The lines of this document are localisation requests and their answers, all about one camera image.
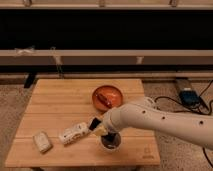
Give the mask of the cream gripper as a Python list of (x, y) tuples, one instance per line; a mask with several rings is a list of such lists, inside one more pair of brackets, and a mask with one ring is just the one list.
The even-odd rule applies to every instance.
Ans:
[(95, 134), (96, 136), (105, 136), (108, 134), (106, 128), (104, 127), (104, 125), (101, 123), (93, 130), (91, 131), (93, 134)]

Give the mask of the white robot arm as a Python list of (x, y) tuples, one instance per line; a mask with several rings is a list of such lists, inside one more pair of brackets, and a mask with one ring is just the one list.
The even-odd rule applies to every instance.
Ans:
[(113, 107), (102, 119), (94, 118), (89, 123), (90, 130), (102, 128), (102, 135), (129, 127), (163, 132), (213, 150), (213, 116), (161, 111), (149, 97)]

